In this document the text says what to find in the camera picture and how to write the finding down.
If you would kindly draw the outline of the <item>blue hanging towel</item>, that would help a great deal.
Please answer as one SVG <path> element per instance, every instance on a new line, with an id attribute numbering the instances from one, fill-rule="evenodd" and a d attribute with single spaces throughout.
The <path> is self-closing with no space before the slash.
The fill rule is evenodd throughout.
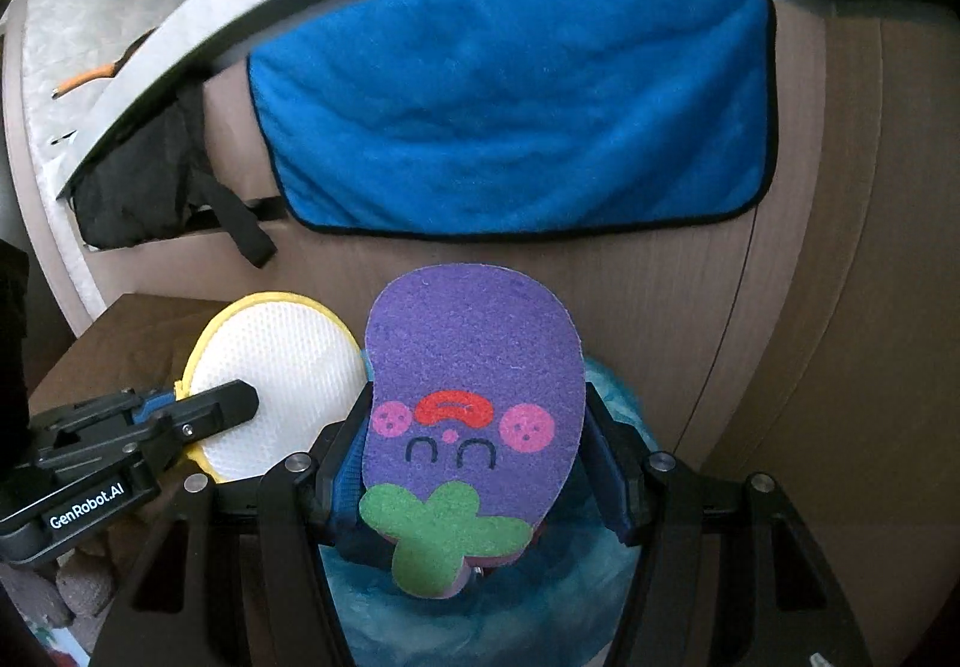
<path id="1" fill-rule="evenodd" d="M 771 0 L 364 0 L 247 57 L 317 231 L 491 240 L 737 217 L 778 158 Z"/>

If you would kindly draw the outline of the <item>white yellow round scrubber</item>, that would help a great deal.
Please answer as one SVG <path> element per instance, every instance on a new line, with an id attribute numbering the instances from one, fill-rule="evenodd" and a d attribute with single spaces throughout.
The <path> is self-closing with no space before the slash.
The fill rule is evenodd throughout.
<path id="1" fill-rule="evenodd" d="M 267 474 L 308 451 L 327 424 L 347 417 L 368 382 L 350 329 L 308 296 L 262 291 L 222 309 L 190 352 L 178 399 L 239 379 L 257 392 L 251 420 L 189 447 L 218 483 Z"/>

